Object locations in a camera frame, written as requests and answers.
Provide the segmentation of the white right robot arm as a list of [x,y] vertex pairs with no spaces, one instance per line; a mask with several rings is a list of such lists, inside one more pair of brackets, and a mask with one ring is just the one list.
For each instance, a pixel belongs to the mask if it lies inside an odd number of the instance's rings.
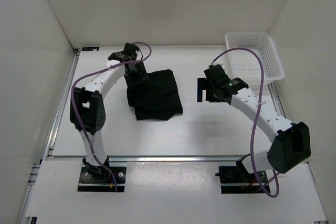
[[197,80],[197,100],[225,102],[245,114],[265,133],[270,149],[249,153],[236,162],[236,177],[247,182],[255,172],[290,171],[311,156],[310,132],[303,123],[293,123],[268,105],[259,102],[253,90],[240,78],[230,79],[220,65],[204,71]]

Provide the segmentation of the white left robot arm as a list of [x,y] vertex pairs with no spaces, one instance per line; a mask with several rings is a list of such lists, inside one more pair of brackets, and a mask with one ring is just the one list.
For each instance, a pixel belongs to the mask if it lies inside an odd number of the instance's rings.
[[106,121],[104,98],[110,89],[124,76],[134,73],[145,58],[137,59],[141,50],[122,50],[109,57],[103,69],[78,78],[71,87],[70,121],[83,140],[86,158],[83,159],[89,174],[98,182],[117,184],[109,166],[109,158],[103,146],[101,130]]

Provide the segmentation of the black shorts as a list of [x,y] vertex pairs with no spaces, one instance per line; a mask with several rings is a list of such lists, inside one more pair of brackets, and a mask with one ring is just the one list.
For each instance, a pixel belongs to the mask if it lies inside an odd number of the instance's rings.
[[128,105],[139,120],[167,121],[182,114],[183,107],[174,73],[170,69],[151,72],[149,79],[127,88]]

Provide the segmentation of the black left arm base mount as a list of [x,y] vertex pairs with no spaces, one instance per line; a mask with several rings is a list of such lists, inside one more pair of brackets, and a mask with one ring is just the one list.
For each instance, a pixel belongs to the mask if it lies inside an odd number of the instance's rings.
[[104,165],[109,167],[114,177],[112,177],[105,168],[91,166],[86,162],[86,159],[83,158],[77,191],[123,193],[125,190],[127,167],[109,166],[108,161],[106,161]]

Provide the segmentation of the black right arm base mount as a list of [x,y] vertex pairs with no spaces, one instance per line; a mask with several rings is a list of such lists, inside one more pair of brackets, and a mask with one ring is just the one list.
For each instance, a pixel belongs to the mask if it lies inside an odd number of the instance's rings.
[[243,158],[236,161],[235,166],[219,166],[215,176],[219,177],[222,194],[262,194],[254,173],[248,173],[244,168]]

